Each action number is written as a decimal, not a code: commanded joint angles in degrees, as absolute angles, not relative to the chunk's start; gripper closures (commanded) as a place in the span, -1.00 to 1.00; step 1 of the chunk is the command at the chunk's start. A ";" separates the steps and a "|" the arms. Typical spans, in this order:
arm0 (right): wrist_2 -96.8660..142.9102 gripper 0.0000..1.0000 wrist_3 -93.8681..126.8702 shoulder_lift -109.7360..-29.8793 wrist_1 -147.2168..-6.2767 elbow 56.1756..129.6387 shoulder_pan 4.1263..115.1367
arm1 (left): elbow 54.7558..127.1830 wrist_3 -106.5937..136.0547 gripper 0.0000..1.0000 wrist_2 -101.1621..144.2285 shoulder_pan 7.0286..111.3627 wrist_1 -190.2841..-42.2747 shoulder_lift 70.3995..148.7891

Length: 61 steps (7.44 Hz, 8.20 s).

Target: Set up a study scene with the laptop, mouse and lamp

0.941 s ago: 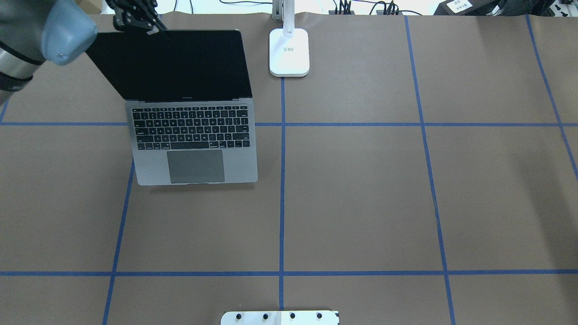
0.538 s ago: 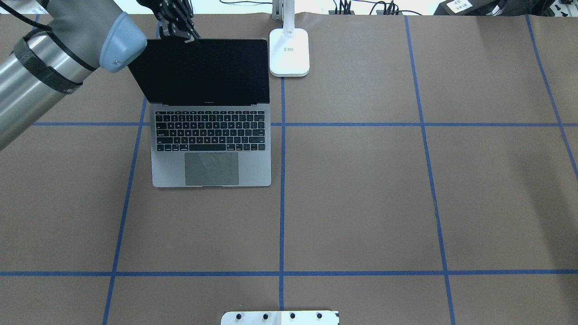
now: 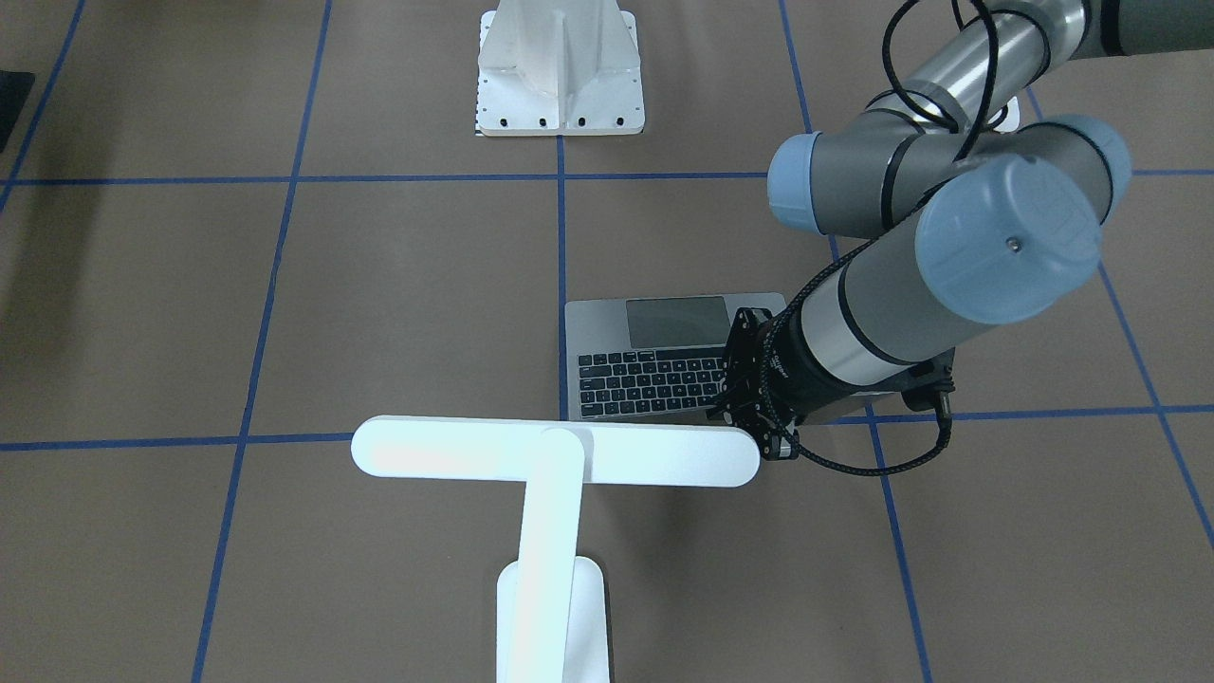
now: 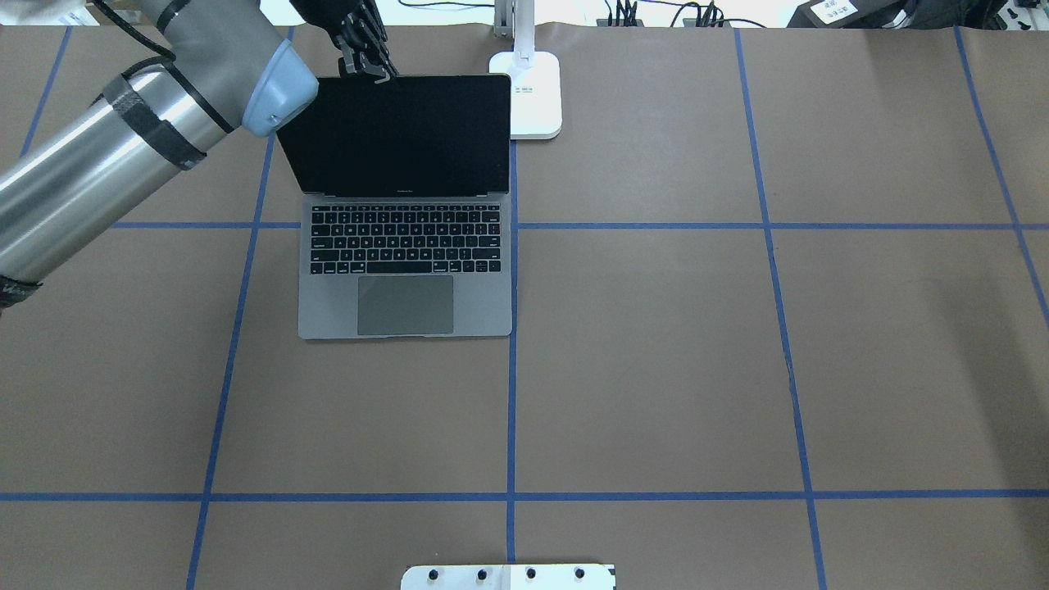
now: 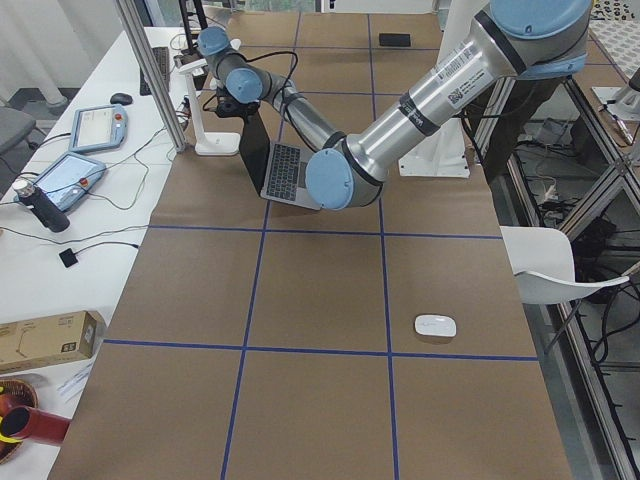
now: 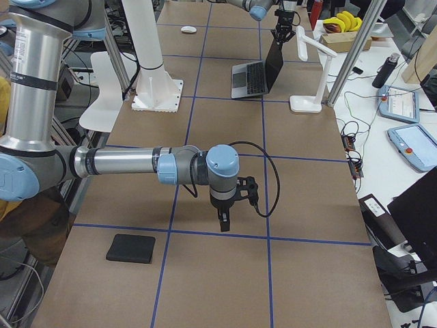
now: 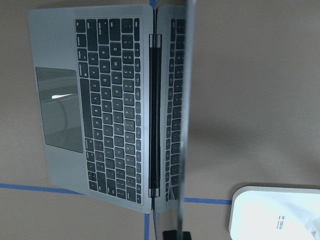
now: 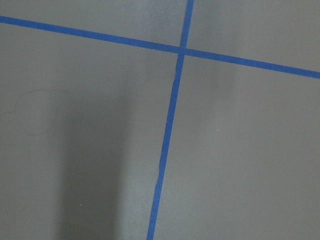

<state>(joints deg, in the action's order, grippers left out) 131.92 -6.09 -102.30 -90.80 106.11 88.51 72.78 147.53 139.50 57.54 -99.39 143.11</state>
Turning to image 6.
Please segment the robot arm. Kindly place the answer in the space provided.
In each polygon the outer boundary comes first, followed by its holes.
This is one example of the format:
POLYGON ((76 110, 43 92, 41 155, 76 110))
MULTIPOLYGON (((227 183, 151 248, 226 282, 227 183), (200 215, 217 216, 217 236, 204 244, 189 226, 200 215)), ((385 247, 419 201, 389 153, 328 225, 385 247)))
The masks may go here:
POLYGON ((1 137, 1 199, 23 201, 75 178, 154 173, 167 185, 206 185, 221 230, 240 189, 238 153, 228 145, 87 148, 54 119, 61 57, 68 38, 103 40, 103 1, 11 1, 16 24, 12 94, 1 137))
POLYGON ((290 41, 296 32, 293 30, 294 15, 296 13, 297 1, 286 0, 229 0, 223 1, 241 8, 248 12, 255 21, 262 21, 272 6, 277 5, 278 8, 274 11, 274 15, 278 18, 275 28, 270 32, 274 41, 278 45, 282 45, 290 41))

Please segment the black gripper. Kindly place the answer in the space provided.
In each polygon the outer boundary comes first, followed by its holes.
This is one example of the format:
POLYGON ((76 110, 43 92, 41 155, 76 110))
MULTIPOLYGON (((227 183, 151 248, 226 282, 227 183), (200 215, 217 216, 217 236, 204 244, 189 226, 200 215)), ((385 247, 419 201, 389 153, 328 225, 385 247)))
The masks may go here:
POLYGON ((221 232, 230 230, 230 208, 234 205, 236 191, 236 189, 232 189, 222 192, 210 189, 210 202, 217 209, 221 232))
POLYGON ((271 29, 272 36, 276 43, 286 43, 296 34, 293 31, 293 20, 295 11, 277 9, 274 15, 278 17, 276 27, 271 29))

